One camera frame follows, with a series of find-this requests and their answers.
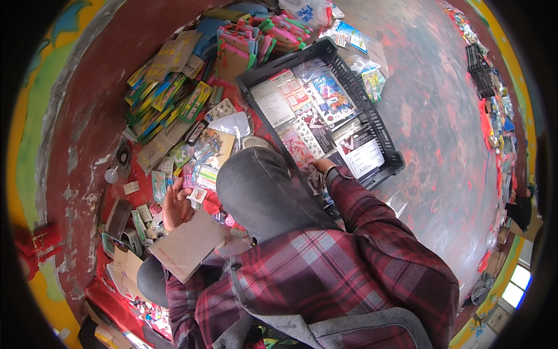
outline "hand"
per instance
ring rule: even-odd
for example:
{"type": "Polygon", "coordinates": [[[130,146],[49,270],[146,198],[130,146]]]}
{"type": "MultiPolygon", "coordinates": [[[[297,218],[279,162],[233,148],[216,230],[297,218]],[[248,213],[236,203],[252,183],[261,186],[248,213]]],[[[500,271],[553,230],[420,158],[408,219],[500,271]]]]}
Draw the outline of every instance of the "hand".
{"type": "Polygon", "coordinates": [[[326,174],[332,167],[337,167],[337,165],[329,159],[310,160],[309,164],[313,165],[316,170],[323,174],[326,174]]]}
{"type": "Polygon", "coordinates": [[[190,199],[186,197],[192,193],[192,188],[182,189],[184,177],[167,187],[165,200],[163,201],[163,224],[165,229],[173,231],[182,223],[191,220],[194,209],[190,199]]]}

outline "red plaid shirt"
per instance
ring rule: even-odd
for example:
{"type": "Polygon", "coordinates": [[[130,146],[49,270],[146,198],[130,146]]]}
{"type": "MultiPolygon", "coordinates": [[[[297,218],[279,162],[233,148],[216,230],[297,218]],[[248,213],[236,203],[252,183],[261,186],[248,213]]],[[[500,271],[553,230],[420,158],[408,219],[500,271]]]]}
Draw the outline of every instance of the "red plaid shirt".
{"type": "MultiPolygon", "coordinates": [[[[418,317],[434,348],[448,346],[459,300],[454,274],[392,209],[347,169],[339,171],[329,193],[347,231],[354,233],[293,231],[237,256],[236,275],[246,298],[242,304],[230,273],[209,287],[198,272],[185,284],[167,278],[177,347],[211,348],[227,328],[248,315],[242,305],[256,314],[300,314],[308,324],[401,307],[418,317]]],[[[341,340],[346,348],[416,346],[408,332],[394,324],[352,331],[341,340]]]]}

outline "green paint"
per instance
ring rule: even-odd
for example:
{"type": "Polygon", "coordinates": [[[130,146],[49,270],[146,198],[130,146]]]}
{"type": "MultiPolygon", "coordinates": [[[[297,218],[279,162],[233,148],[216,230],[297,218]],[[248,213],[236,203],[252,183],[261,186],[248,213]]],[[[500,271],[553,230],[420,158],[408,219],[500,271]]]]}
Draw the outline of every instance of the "green paint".
{"type": "MultiPolygon", "coordinates": [[[[512,248],[510,249],[510,251],[508,253],[508,256],[506,257],[506,261],[504,262],[504,265],[502,266],[502,269],[500,270],[500,274],[498,274],[498,277],[496,278],[496,281],[494,282],[494,285],[492,286],[492,290],[494,291],[494,293],[490,293],[489,296],[486,298],[486,300],[483,302],[483,304],[481,304],[479,306],[478,309],[483,309],[484,307],[486,307],[488,305],[488,303],[494,303],[494,304],[496,303],[496,302],[493,301],[494,296],[496,294],[496,288],[504,283],[504,280],[506,278],[506,271],[508,270],[508,268],[510,268],[510,264],[512,263],[512,260],[515,258],[516,254],[518,254],[520,252],[520,250],[517,248],[517,245],[519,245],[520,239],[521,238],[517,235],[513,239],[512,248]]],[[[465,326],[463,326],[463,328],[451,339],[450,346],[459,343],[459,341],[461,340],[461,338],[463,337],[463,335],[465,334],[465,332],[468,329],[469,329],[469,327],[467,326],[467,324],[465,324],[465,326]]]]}
{"type": "Polygon", "coordinates": [[[21,136],[20,150],[17,154],[16,186],[31,231],[35,229],[33,223],[39,221],[39,214],[35,206],[35,192],[37,191],[35,160],[37,149],[41,143],[42,119],[49,105],[50,89],[66,64],[66,59],[74,44],[75,41],[72,41],[57,47],[45,57],[29,90],[27,118],[21,136]]]}
{"type": "Polygon", "coordinates": [[[52,300],[64,300],[62,287],[58,280],[58,271],[54,268],[54,258],[48,259],[44,264],[39,266],[39,270],[45,276],[46,280],[46,295],[52,300]]]}

